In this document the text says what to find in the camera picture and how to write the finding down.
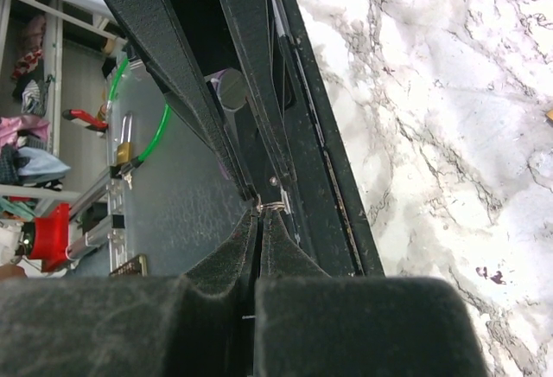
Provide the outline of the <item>small silver key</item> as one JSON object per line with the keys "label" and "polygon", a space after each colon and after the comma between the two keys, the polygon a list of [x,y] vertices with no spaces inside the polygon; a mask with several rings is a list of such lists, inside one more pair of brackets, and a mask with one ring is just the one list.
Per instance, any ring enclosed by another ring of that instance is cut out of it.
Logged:
{"label": "small silver key", "polygon": [[260,214],[265,210],[284,211],[284,213],[290,214],[291,207],[289,203],[289,195],[284,188],[280,188],[279,200],[263,202],[261,195],[257,194],[257,197],[255,199],[255,209]]}

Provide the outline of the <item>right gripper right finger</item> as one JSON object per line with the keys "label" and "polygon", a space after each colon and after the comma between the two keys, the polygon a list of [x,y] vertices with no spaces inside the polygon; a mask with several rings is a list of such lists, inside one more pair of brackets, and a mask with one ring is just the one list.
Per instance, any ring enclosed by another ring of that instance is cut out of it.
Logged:
{"label": "right gripper right finger", "polygon": [[484,376],[467,309],[427,277],[329,277],[264,217],[255,290],[257,376]]}

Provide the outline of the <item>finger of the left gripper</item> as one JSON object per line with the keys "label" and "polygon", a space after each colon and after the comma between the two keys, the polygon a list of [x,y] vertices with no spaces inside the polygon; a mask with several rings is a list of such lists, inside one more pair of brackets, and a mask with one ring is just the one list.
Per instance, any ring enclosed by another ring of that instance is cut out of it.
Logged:
{"label": "finger of the left gripper", "polygon": [[255,196],[222,108],[208,88],[188,40],[163,0],[105,0],[165,99],[213,151],[245,201]]}
{"label": "finger of the left gripper", "polygon": [[220,0],[251,92],[250,108],[281,184],[296,181],[296,171],[284,130],[272,77],[267,0]]}

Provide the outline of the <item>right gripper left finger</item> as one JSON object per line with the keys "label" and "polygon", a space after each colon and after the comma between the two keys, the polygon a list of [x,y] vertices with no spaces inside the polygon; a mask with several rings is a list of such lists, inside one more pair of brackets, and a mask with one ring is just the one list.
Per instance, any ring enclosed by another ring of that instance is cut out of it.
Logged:
{"label": "right gripper left finger", "polygon": [[246,376],[258,216],[177,277],[10,279],[1,285],[4,376]]}

